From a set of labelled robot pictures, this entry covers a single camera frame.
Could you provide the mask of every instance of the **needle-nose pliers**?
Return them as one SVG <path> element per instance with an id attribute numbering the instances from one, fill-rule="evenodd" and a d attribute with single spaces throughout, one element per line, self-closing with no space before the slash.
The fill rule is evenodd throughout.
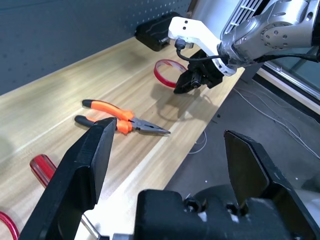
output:
<path id="1" fill-rule="evenodd" d="M 117 106 L 105 101 L 85 99 L 82 101 L 82 105 L 87 108 L 112 114 L 120 119 L 116 123 L 116 128 L 119 132 L 122 132 L 124 134 L 127 134 L 132 130 L 139 130 L 145 133 L 170 134 L 170 131 L 162 127 L 159 127 L 151 122 L 136 118 L 132 111 L 122 110 Z M 74 120 L 78 124 L 89 128 L 96 122 L 95 119 L 83 115 L 77 115 Z"/>

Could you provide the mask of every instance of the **gray pegboard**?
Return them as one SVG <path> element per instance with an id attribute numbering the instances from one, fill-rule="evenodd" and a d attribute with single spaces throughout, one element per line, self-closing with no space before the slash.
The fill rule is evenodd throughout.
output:
<path id="1" fill-rule="evenodd" d="M 134 36 L 191 0 L 1 0 L 0 95 Z"/>

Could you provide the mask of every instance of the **pliers jaw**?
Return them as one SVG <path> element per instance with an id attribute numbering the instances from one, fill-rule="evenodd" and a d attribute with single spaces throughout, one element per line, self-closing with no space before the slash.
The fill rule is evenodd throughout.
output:
<path id="1" fill-rule="evenodd" d="M 143 132 L 143 133 L 153 133 L 153 134 L 163 134 L 163 135 L 171 133 L 170 131 L 162 127 L 159 127 L 158 125 L 155 125 L 146 120 L 141 120 L 136 117 L 131 119 L 130 122 L 132 124 L 133 129 L 139 130 L 140 132 Z"/>

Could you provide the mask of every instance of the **red tape roll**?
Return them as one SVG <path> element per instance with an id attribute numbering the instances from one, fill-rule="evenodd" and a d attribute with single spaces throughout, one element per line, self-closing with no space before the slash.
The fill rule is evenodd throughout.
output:
<path id="1" fill-rule="evenodd" d="M 183 65 L 181 65 L 180 63 L 173 61 L 173 60 L 170 60 L 170 59 L 162 59 L 162 60 L 159 60 L 155 63 L 154 69 L 153 69 L 153 73 L 154 73 L 155 77 L 164 85 L 166 85 L 170 88 L 175 88 L 176 87 L 175 82 L 169 81 L 168 79 L 164 78 L 160 74 L 158 68 L 161 65 L 168 65 L 168 66 L 174 67 L 174 68 L 178 69 L 181 73 L 184 73 L 185 71 L 187 71 L 187 69 Z"/>

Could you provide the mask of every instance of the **wooden table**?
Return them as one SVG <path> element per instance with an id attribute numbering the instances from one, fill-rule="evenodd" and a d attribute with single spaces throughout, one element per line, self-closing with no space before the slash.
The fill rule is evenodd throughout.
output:
<path id="1" fill-rule="evenodd" d="M 166 186 L 243 73 L 238 69 L 213 89 L 202 86 L 174 95 L 154 77 L 160 59 L 187 66 L 172 46 L 154 52 L 131 38 L 0 97 L 0 211 L 12 217 L 19 231 L 44 191 L 30 160 L 43 153 L 58 165 L 86 131 L 75 125 L 74 116 L 107 116 L 81 105 L 83 99 L 97 99 L 171 131 L 170 137 L 115 134 L 99 204 L 86 215 L 102 234 L 133 232 L 138 193 Z M 162 71 L 179 75 L 165 66 Z M 0 239 L 11 239 L 3 224 Z"/>

